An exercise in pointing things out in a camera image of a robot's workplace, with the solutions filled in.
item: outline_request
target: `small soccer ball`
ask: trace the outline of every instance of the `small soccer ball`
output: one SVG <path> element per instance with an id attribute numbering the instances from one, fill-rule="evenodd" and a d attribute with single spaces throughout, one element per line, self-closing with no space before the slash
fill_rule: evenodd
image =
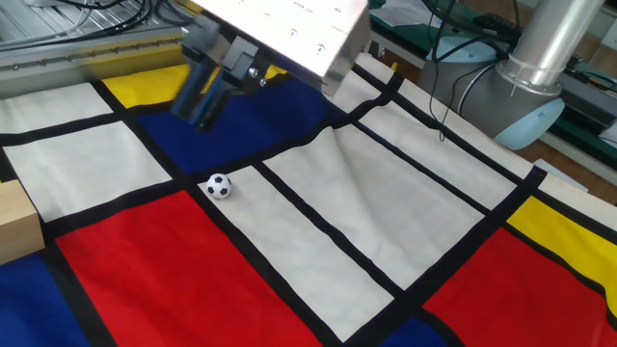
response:
<path id="1" fill-rule="evenodd" d="M 224 199 L 231 193 L 231 180 L 222 173 L 215 173 L 205 183 L 206 192 L 214 199 Z"/>

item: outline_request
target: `gray cylinder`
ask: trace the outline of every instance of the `gray cylinder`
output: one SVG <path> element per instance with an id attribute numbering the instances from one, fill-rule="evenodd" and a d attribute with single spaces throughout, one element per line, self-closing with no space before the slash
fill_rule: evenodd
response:
<path id="1" fill-rule="evenodd" d="M 497 71 L 532 93 L 559 95 L 566 67 L 604 0 L 541 0 L 507 63 Z"/>

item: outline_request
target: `electronic device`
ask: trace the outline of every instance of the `electronic device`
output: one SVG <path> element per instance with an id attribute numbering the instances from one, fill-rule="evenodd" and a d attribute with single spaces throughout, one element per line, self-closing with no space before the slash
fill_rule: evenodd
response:
<path id="1" fill-rule="evenodd" d="M 523 34 L 523 28 L 494 13 L 485 13 L 473 19 L 482 28 L 492 30 L 505 37 L 518 39 Z"/>

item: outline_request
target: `white fabric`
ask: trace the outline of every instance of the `white fabric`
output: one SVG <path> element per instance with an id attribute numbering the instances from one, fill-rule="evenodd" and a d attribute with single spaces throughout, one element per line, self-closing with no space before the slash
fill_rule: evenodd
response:
<path id="1" fill-rule="evenodd" d="M 392 78 L 392 75 L 394 74 L 393 69 L 386 67 L 368 53 L 362 53 L 359 55 L 356 60 L 356 64 L 384 83 L 389 82 L 390 78 Z"/>
<path id="2" fill-rule="evenodd" d="M 369 85 L 368 82 L 364 81 L 353 71 L 350 71 L 343 79 L 335 96 L 326 95 L 326 98 L 339 109 L 350 113 L 363 102 L 377 98 L 380 94 L 376 88 Z"/>
<path id="3" fill-rule="evenodd" d="M 255 169 L 229 177 L 233 193 L 225 200 L 210 198 L 212 202 L 341 340 L 392 300 Z"/>
<path id="4" fill-rule="evenodd" d="M 430 115 L 428 108 L 430 95 L 427 92 L 407 80 L 403 83 L 403 86 L 399 92 L 401 95 L 412 101 L 427 115 Z M 439 120 L 443 118 L 445 109 L 446 108 L 443 104 L 441 104 L 437 99 L 433 99 L 433 112 Z M 480 130 L 469 124 L 466 120 L 463 120 L 452 110 L 448 113 L 445 125 L 459 135 L 463 140 L 467 141 L 470 145 L 479 149 L 484 154 L 498 162 L 505 169 L 520 178 L 525 178 L 533 168 L 531 163 L 484 135 Z"/>
<path id="5" fill-rule="evenodd" d="M 121 122 L 4 150 L 46 222 L 171 179 Z"/>
<path id="6" fill-rule="evenodd" d="M 495 208 L 516 188 L 450 141 L 441 142 L 439 131 L 427 128 L 393 102 L 371 110 L 361 123 L 487 208 Z"/>
<path id="7" fill-rule="evenodd" d="M 550 173 L 540 184 L 540 190 L 617 231 L 617 208 L 615 206 L 580 191 Z"/>
<path id="8" fill-rule="evenodd" d="M 90 84 L 0 100 L 0 134 L 20 134 L 111 113 Z"/>
<path id="9" fill-rule="evenodd" d="M 403 288 L 483 218 L 351 125 L 265 163 Z"/>

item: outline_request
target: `red square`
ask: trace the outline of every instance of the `red square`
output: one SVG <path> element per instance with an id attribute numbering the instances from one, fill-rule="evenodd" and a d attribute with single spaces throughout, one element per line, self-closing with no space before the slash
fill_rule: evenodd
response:
<path id="1" fill-rule="evenodd" d="M 119 346 L 319 345 L 185 192 L 57 242 Z"/>
<path id="2" fill-rule="evenodd" d="M 424 307 L 467 346 L 617 346 L 604 298 L 504 229 Z"/>

